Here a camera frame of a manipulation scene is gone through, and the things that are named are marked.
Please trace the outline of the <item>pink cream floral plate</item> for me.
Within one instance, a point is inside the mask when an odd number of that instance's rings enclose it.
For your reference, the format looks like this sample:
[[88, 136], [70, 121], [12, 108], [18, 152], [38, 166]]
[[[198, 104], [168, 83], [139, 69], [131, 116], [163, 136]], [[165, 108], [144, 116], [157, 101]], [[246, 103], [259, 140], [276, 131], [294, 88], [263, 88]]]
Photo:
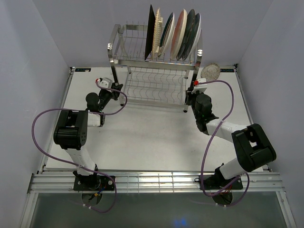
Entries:
[[171, 55], [170, 59], [176, 59], [178, 52], [180, 50], [185, 29], [186, 29], [186, 24], [187, 24], [187, 11], [183, 9], [180, 12], [180, 15], [178, 17], [178, 21], [174, 30], [173, 38], [172, 38], [172, 43], [171, 43]]

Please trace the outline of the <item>white plate green red rim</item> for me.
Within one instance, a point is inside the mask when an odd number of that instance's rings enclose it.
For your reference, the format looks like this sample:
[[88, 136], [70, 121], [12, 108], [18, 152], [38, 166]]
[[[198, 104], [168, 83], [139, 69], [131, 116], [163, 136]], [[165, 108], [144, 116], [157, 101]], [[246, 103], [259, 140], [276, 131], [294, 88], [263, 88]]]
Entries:
[[160, 50], [158, 53], [158, 56], [160, 57], [162, 54], [165, 53], [165, 51], [168, 49], [169, 44], [172, 40], [173, 32], [174, 32], [174, 20], [175, 20], [175, 14], [172, 12], [165, 24], [161, 41], [160, 41]]

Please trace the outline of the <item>steel two-tier dish rack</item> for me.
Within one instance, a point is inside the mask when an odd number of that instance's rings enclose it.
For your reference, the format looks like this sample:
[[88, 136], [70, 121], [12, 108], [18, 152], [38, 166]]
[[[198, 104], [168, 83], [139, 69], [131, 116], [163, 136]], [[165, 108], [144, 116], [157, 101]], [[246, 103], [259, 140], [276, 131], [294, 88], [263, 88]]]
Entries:
[[170, 59], [169, 51], [152, 60], [144, 57], [147, 28], [114, 25], [107, 44], [114, 82], [123, 84], [131, 103], [177, 107], [186, 113], [188, 89], [198, 77], [202, 60], [202, 38], [186, 60]]

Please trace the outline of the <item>speckled grey round plate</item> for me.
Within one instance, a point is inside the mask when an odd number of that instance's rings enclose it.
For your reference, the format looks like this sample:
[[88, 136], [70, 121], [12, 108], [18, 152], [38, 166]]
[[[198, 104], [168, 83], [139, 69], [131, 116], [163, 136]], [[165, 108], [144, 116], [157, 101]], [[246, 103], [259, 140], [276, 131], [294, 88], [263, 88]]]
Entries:
[[220, 67], [216, 63], [206, 65], [201, 71], [201, 78], [206, 81], [217, 80], [220, 76]]

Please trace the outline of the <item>white plate teal lettered rim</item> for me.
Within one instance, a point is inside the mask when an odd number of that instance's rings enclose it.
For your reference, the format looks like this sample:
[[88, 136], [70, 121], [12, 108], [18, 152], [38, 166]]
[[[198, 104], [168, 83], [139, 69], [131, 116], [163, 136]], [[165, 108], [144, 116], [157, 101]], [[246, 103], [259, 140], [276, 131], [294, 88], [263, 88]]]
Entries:
[[194, 51], [195, 46], [197, 45], [197, 42], [199, 40], [200, 32], [201, 32], [201, 14], [197, 13], [195, 15], [194, 28], [191, 31], [188, 43], [183, 52], [183, 56], [182, 56], [183, 60], [186, 60], [188, 56], [191, 55], [192, 52]]

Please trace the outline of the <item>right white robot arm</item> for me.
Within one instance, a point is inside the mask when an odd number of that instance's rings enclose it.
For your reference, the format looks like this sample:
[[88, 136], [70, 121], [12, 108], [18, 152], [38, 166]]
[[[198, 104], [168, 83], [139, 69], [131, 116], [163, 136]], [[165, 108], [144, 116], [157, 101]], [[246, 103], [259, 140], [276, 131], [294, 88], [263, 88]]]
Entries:
[[236, 176], [276, 160], [276, 152], [259, 124], [239, 125], [216, 117], [212, 113], [211, 97], [204, 93], [205, 90], [205, 85], [188, 89], [186, 104], [191, 106], [200, 132], [215, 135], [234, 145], [236, 158], [216, 168], [214, 174], [203, 181], [205, 186], [225, 189]]

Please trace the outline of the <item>green black square plate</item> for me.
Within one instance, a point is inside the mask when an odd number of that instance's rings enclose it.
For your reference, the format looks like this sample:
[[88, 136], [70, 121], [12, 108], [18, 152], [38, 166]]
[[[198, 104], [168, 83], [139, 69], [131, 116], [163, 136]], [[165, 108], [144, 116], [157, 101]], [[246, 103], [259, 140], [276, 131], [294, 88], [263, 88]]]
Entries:
[[144, 55], [145, 61], [147, 60], [148, 56], [152, 52], [154, 25], [155, 25], [155, 13], [154, 13], [152, 5], [150, 5], [148, 27], [147, 27], [147, 33], [146, 33], [145, 55]]

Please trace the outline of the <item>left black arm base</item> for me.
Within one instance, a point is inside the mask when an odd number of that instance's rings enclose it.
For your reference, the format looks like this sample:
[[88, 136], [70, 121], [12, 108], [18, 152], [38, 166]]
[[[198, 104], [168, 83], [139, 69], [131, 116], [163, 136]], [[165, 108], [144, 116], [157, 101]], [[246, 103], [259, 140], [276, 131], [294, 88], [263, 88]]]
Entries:
[[114, 180], [115, 176], [111, 176], [113, 180], [109, 177], [101, 175], [89, 175], [82, 176], [78, 175], [75, 177], [73, 190], [74, 191], [113, 191], [114, 190]]

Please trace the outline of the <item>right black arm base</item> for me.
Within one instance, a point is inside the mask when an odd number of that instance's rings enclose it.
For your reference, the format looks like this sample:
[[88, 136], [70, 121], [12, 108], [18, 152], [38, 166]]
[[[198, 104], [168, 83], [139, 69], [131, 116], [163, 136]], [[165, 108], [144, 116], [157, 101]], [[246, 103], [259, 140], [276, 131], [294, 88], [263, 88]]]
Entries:
[[[194, 179], [195, 183], [199, 184], [199, 189], [202, 190], [202, 186], [204, 185], [205, 190], [219, 190], [223, 187], [225, 187], [228, 183], [230, 183], [233, 180], [233, 178], [226, 180], [216, 180], [213, 175], [204, 175], [203, 183], [201, 183], [201, 175], [199, 177], [196, 177]], [[243, 184], [241, 181], [241, 178], [239, 177], [234, 183], [231, 184], [232, 190], [242, 190]]]

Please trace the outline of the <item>dark blue round plate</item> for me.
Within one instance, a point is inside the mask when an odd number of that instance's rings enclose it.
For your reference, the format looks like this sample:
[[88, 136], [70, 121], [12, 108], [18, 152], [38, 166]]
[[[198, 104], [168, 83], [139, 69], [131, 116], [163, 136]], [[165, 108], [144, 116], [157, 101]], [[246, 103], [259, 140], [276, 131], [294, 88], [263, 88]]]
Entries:
[[190, 32], [194, 26], [194, 21], [195, 21], [195, 10], [191, 9], [187, 15], [187, 23], [186, 23], [186, 27], [185, 27], [185, 32], [184, 32], [184, 36], [183, 36], [183, 40], [177, 55], [177, 60], [180, 60], [181, 58], [183, 58], [183, 52], [185, 50], [186, 44], [188, 42], [189, 39], [189, 35]]

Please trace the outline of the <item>yellow woven square plate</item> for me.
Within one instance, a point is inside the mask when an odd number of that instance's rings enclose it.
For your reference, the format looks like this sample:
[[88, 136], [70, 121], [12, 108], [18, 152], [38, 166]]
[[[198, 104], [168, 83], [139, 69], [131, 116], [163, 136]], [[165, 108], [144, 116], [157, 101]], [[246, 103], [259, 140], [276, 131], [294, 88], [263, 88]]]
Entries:
[[151, 60], [155, 60], [157, 58], [159, 50], [160, 50], [160, 40], [161, 40], [161, 36], [162, 36], [162, 23], [163, 23], [163, 17], [161, 16], [160, 8], [158, 8], [157, 12], [156, 12], [156, 16], [155, 16]]

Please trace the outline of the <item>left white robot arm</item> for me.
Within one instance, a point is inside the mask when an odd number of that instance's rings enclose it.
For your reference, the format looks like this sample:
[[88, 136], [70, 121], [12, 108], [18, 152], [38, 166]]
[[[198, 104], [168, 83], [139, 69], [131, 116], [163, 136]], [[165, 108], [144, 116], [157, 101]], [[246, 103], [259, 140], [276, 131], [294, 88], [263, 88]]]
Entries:
[[85, 143], [89, 127], [102, 127], [105, 123], [103, 110], [110, 100], [117, 100], [121, 94], [123, 84], [115, 84], [108, 78], [96, 80], [100, 86], [99, 93], [91, 92], [86, 95], [85, 110], [62, 110], [53, 134], [54, 143], [59, 145], [76, 164], [73, 174], [85, 177], [84, 184], [91, 190], [97, 189], [101, 179], [96, 175], [96, 163], [91, 159]]

